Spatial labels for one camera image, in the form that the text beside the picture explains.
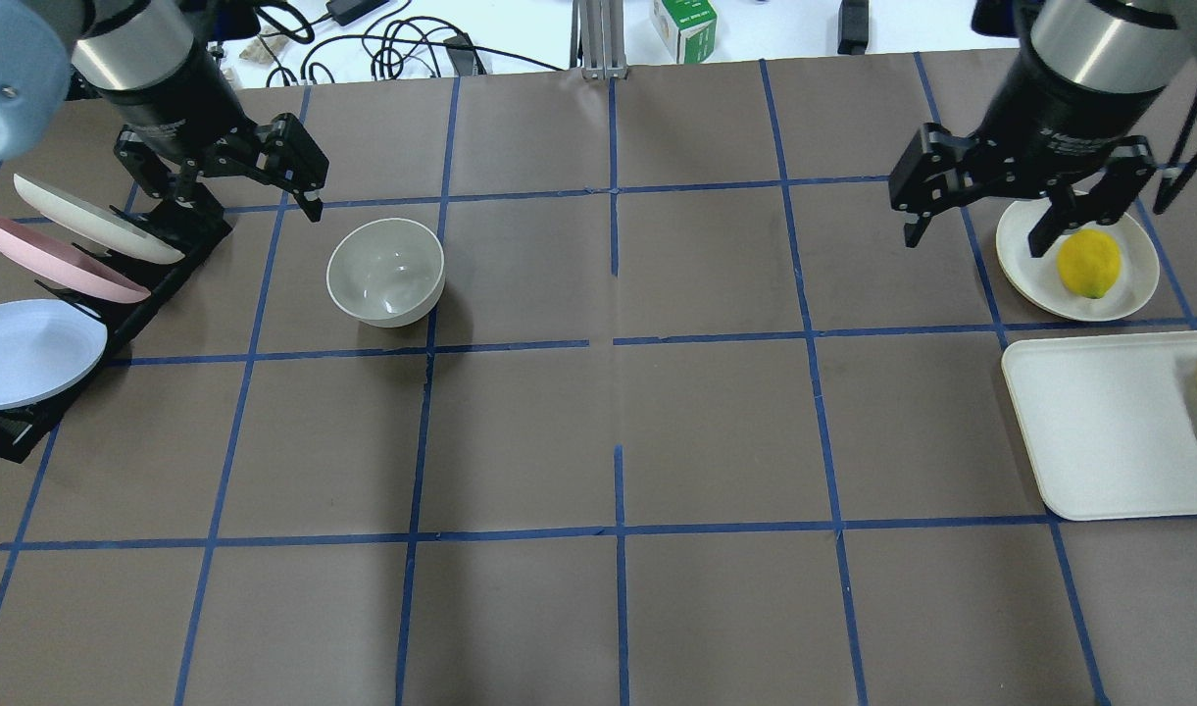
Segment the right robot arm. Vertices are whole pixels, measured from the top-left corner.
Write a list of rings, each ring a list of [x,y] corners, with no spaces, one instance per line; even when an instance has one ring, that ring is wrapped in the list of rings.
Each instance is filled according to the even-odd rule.
[[[1118,223],[1157,174],[1134,127],[1197,62],[1197,1],[979,1],[972,25],[1017,37],[1017,57],[976,130],[923,124],[909,140],[888,178],[906,245],[980,197],[1046,197],[1033,258],[1073,229]],[[1195,121],[1197,95],[1185,128]]]

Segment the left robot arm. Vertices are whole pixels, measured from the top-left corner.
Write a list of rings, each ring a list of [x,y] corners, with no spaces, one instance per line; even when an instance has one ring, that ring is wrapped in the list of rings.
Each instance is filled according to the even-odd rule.
[[[256,124],[175,1],[0,1],[0,162],[24,156],[71,77],[122,117],[119,160],[148,197],[193,203],[203,178],[287,193],[318,221],[328,157],[300,120]]]

